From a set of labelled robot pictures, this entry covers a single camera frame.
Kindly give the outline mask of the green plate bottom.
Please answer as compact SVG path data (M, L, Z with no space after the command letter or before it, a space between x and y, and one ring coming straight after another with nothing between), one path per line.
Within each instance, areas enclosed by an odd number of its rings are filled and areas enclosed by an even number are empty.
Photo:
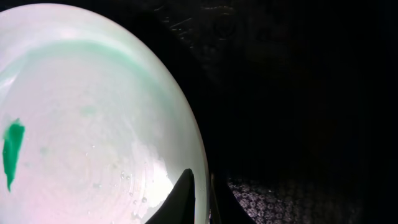
M208 164L179 85L119 24L62 4L1 13L1 141L22 126L1 174L2 223L145 223L185 169L195 223L209 221Z

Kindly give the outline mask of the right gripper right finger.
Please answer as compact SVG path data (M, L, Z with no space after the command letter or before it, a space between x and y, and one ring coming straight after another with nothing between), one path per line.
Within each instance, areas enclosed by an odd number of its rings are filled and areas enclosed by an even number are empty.
M211 174L211 219L214 224L255 224L243 210L226 181Z

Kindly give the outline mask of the black round tray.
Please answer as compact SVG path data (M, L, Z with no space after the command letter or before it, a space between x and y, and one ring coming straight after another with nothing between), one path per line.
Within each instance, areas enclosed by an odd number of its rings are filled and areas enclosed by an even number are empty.
M99 14L165 65L255 223L397 222L395 1L2 1ZM16 171L24 128L1 141Z

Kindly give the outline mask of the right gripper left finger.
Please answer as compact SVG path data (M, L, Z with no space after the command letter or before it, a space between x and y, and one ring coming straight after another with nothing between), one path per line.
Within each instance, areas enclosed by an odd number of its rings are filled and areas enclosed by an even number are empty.
M146 224L194 224L195 179L191 169L185 169L162 206Z

